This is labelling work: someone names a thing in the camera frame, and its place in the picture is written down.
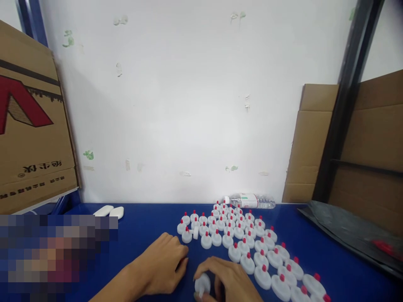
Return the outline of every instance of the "flattened cardboard box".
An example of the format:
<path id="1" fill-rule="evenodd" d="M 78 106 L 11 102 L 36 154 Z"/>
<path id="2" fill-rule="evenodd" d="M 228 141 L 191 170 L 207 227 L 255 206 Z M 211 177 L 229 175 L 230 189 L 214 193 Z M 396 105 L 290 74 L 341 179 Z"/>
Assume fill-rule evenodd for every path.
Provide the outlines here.
<path id="1" fill-rule="evenodd" d="M 0 213 L 14 213 L 76 187 L 65 176 L 63 185 L 18 194 L 75 163 L 51 51 L 1 21 L 0 41 Z"/>

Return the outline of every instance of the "white soap bar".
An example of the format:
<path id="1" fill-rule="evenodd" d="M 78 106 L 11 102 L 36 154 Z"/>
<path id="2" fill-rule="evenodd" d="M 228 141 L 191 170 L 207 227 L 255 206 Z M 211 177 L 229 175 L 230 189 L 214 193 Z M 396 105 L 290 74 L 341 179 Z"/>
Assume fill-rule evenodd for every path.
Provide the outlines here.
<path id="1" fill-rule="evenodd" d="M 103 206 L 98 211 L 96 211 L 93 215 L 95 216 L 107 216 L 113 210 L 113 206 Z"/>

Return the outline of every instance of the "water bottle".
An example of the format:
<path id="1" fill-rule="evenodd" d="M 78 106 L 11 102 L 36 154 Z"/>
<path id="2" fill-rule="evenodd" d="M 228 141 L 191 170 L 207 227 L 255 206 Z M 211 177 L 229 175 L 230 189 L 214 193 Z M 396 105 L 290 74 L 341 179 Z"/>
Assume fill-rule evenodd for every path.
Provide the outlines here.
<path id="1" fill-rule="evenodd" d="M 235 208 L 240 205 L 241 208 L 266 208 L 272 209 L 276 203 L 267 195 L 255 195 L 252 193 L 237 193 L 231 196 L 225 196 Z"/>

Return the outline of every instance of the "black metal frame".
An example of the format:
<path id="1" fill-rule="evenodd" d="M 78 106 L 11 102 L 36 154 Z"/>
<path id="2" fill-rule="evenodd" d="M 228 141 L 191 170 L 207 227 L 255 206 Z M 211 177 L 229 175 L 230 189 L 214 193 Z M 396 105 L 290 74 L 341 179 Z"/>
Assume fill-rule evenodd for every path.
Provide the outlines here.
<path id="1" fill-rule="evenodd" d="M 358 0 L 339 78 L 339 91 L 323 149 L 313 200 L 327 203 L 336 176 L 362 72 L 384 0 Z M 374 169 L 363 165 L 357 168 Z"/>

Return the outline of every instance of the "white wall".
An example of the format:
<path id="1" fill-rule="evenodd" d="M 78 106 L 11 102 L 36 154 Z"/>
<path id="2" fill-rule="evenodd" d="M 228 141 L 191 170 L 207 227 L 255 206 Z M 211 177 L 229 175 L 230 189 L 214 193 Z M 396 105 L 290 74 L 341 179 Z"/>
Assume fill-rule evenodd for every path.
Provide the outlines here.
<path id="1" fill-rule="evenodd" d="M 21 31 L 15 0 L 0 0 L 0 20 Z"/>
<path id="2" fill-rule="evenodd" d="M 42 0 L 83 199 L 207 203 L 244 191 L 281 202 L 302 86 L 337 83 L 355 3 Z M 68 29 L 75 45 L 64 48 Z"/>
<path id="3" fill-rule="evenodd" d="M 361 80 L 403 69 L 403 1 L 385 0 Z"/>

